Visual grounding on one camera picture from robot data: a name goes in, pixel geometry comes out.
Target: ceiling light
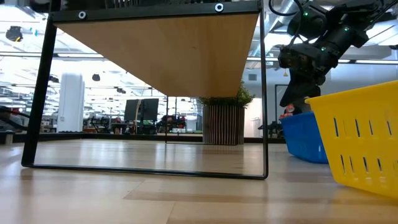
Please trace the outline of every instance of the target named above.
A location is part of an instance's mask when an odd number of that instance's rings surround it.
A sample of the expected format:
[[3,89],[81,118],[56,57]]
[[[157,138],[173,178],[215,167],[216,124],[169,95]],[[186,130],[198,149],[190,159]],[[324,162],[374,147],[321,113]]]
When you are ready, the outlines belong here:
[[398,65],[398,60],[357,60],[355,63],[380,64],[380,65]]
[[[252,62],[260,62],[261,58],[260,57],[248,57],[246,60],[252,61]],[[278,58],[277,57],[266,57],[266,62],[277,62]]]
[[58,54],[58,57],[103,58],[100,54]]
[[0,52],[0,56],[4,57],[41,57],[41,55],[41,53]]
[[339,59],[338,63],[349,63],[348,59]]

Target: monitor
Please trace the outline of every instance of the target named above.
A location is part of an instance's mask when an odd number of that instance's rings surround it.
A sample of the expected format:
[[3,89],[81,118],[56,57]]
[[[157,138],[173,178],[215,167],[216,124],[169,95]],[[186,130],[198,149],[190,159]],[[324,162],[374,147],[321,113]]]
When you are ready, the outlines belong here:
[[124,120],[134,121],[141,120],[144,115],[144,120],[157,120],[157,108],[159,106],[159,99],[144,99],[144,100],[127,100],[126,109],[124,110]]

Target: black metal table leg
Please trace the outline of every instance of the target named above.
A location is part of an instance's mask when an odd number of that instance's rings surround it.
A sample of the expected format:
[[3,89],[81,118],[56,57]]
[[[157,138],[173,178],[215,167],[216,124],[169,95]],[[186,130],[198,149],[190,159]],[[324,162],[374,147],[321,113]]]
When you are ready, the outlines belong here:
[[268,177],[268,114],[267,114],[267,67],[266,67],[266,43],[264,42],[265,27],[264,27],[264,1],[261,1],[260,11],[260,51],[261,51],[261,91],[262,91],[262,163],[263,163],[263,176]]
[[169,96],[166,96],[166,128],[164,130],[164,142],[166,144],[167,144],[167,129],[169,128],[168,117],[169,117]]
[[[59,11],[61,8],[61,0],[53,0],[51,3],[51,11]],[[57,28],[53,25],[53,17],[51,13],[47,19],[47,28],[44,34],[42,47],[42,56],[40,59],[39,72],[37,73],[36,88],[33,96],[32,111],[30,112],[30,120],[27,127],[27,138],[25,140],[24,153],[22,155],[22,166],[30,167],[35,161],[37,141],[40,134],[40,125],[42,123],[43,109],[45,104],[45,96],[49,85],[50,69],[55,46],[55,38],[57,36]]]

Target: green plant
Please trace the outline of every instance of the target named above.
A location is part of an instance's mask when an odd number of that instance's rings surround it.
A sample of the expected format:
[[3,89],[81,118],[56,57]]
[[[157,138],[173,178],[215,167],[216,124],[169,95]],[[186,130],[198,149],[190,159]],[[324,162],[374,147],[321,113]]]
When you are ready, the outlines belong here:
[[249,90],[241,82],[236,97],[199,97],[199,102],[205,106],[238,106],[247,107],[253,101],[255,95],[251,95]]

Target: wooden floor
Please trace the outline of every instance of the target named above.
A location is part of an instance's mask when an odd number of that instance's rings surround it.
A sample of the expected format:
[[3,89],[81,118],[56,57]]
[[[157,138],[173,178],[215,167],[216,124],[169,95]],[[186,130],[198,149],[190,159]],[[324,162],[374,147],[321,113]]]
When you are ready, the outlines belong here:
[[[398,220],[397,201],[340,186],[328,166],[290,157],[284,145],[271,146],[270,176],[265,181],[24,169],[22,147],[0,147],[2,224],[392,224]],[[37,162],[46,164],[248,174],[260,174],[262,167],[260,144],[217,149],[81,140],[43,142],[39,147]]]

